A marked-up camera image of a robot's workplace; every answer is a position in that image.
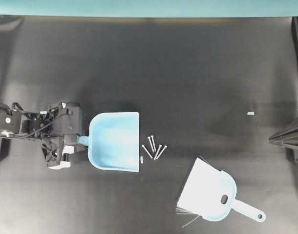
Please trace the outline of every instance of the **screw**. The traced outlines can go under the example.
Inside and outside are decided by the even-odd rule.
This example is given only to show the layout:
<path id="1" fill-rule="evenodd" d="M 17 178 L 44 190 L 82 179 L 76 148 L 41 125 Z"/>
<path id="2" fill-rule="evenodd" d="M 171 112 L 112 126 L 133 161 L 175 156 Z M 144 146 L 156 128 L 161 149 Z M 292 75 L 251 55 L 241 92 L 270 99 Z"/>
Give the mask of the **screw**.
<path id="1" fill-rule="evenodd" d="M 158 148 L 157 152 L 155 153 L 154 160 L 157 159 L 157 156 L 159 154 L 159 151 L 160 151 L 161 147 L 162 147 L 162 145 L 159 145 L 159 148 Z"/>
<path id="2" fill-rule="evenodd" d="M 151 150 L 152 150 L 152 152 L 155 152 L 155 151 L 154 151 L 154 147 L 153 147 L 152 142 L 151 142 L 151 138 L 150 138 L 150 137 L 147 137 L 147 138 L 148 138 L 148 140 L 149 140 L 149 142 L 150 142 L 150 146 L 151 146 Z"/>
<path id="3" fill-rule="evenodd" d="M 151 141 L 152 141 L 152 144 L 153 144 L 154 151 L 156 152 L 157 150 L 155 148 L 155 143 L 154 143 L 153 135 L 151 135 Z"/>
<path id="4" fill-rule="evenodd" d="M 158 157 L 157 157 L 157 160 L 159 159 L 159 157 L 161 156 L 161 154 L 163 153 L 163 151 L 164 151 L 167 147 L 168 147 L 167 145 L 165 145 L 165 146 L 163 147 L 163 149 L 161 150 L 161 152 L 159 153 L 159 155 L 158 155 Z"/>
<path id="5" fill-rule="evenodd" d="M 142 145 L 141 147 L 144 148 L 144 150 L 147 152 L 147 154 L 149 155 L 149 157 L 151 157 L 151 159 L 153 159 L 153 157 L 151 156 L 151 154 L 149 153 L 149 151 L 146 149 L 145 145 Z"/>

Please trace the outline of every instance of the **small white piece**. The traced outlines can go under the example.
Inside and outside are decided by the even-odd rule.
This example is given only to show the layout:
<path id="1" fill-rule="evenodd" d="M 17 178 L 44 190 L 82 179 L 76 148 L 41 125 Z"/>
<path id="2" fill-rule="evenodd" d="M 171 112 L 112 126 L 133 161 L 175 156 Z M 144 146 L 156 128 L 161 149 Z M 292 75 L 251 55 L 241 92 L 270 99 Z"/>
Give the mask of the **small white piece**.
<path id="1" fill-rule="evenodd" d="M 153 139 L 153 135 L 151 135 L 151 141 L 152 141 L 152 144 L 153 144 L 153 149 L 156 152 L 157 149 L 155 148 L 155 142 L 154 142 L 154 139 Z"/>
<path id="2" fill-rule="evenodd" d="M 161 147 L 162 147 L 162 145 L 159 145 L 159 148 L 158 148 L 157 152 L 155 153 L 154 160 L 157 159 L 157 156 L 159 154 L 159 151 L 160 151 Z"/>
<path id="3" fill-rule="evenodd" d="M 151 150 L 154 153 L 154 148 L 153 148 L 153 145 L 152 145 L 152 142 L 151 142 L 151 137 L 147 137 L 147 138 L 148 138 L 148 140 L 150 142 Z"/>
<path id="4" fill-rule="evenodd" d="M 63 150 L 62 150 L 62 154 L 74 154 L 75 153 L 75 147 L 72 146 L 72 145 L 65 145 L 63 147 Z"/>
<path id="5" fill-rule="evenodd" d="M 145 145 L 142 145 L 141 147 L 143 147 L 144 150 L 145 150 L 145 151 L 147 152 L 147 154 L 149 155 L 149 157 L 150 157 L 151 159 L 153 159 L 153 157 L 151 156 L 151 154 L 149 153 L 149 151 L 146 149 Z"/>
<path id="6" fill-rule="evenodd" d="M 161 152 L 159 153 L 159 155 L 158 155 L 158 157 L 157 157 L 157 160 L 159 159 L 159 157 L 161 156 L 161 154 L 163 153 L 163 151 L 164 151 L 167 147 L 168 147 L 167 145 L 165 145 L 165 146 L 163 147 L 163 149 L 161 150 Z"/>
<path id="7" fill-rule="evenodd" d="M 69 167 L 71 167 L 71 162 L 61 161 L 59 165 L 49 167 L 48 169 L 60 170 L 61 168 L 69 168 Z"/>

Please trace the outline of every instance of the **black cable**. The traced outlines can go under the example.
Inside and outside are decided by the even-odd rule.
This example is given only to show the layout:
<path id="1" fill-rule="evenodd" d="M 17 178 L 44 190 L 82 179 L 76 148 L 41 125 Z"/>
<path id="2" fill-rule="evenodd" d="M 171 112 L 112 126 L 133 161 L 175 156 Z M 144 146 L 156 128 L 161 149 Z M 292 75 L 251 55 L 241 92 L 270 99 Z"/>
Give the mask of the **black cable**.
<path id="1" fill-rule="evenodd" d="M 59 118 L 62 117 L 62 116 L 65 116 L 65 115 L 67 115 L 67 114 L 68 114 L 68 113 L 64 113 L 64 114 L 62 114 L 62 115 L 57 116 L 55 119 L 52 120 L 52 122 L 46 124 L 44 127 L 39 128 L 39 129 L 35 130 L 34 132 L 29 133 L 29 134 L 27 134 L 27 135 L 24 135 L 24 136 L 10 136 L 10 137 L 0 136 L 0 138 L 3 138 L 3 139 L 20 139 L 20 138 L 30 137 L 30 136 L 34 135 L 35 133 L 38 133 L 39 131 L 42 131 L 43 129 L 49 127 L 49 126 L 52 125 L 53 122 L 55 122 L 57 119 L 59 119 Z"/>

